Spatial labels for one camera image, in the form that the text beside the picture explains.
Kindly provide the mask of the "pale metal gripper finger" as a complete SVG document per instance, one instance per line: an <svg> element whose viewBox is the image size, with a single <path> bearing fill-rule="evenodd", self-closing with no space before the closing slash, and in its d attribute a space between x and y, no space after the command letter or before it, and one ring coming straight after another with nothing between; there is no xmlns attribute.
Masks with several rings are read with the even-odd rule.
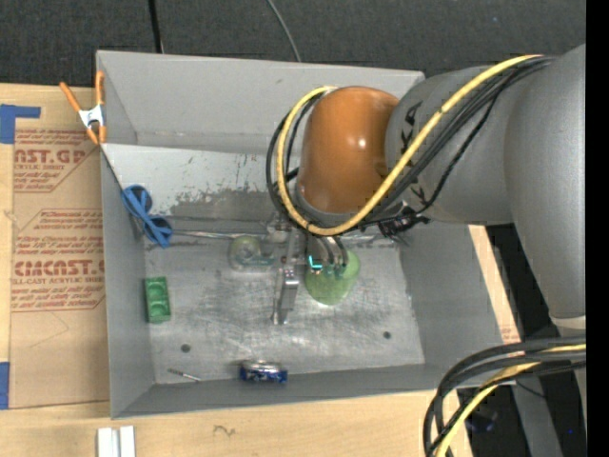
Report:
<svg viewBox="0 0 609 457"><path fill-rule="evenodd" d="M272 314L270 316L270 320L274 325L281 324L282 286L283 286L283 275L281 273L277 273L275 276L275 285L274 285L274 289L273 289Z"/></svg>
<svg viewBox="0 0 609 457"><path fill-rule="evenodd" d="M294 309L299 286L300 279L297 270L285 268L280 292L280 323L282 325L287 322L290 311Z"/></svg>

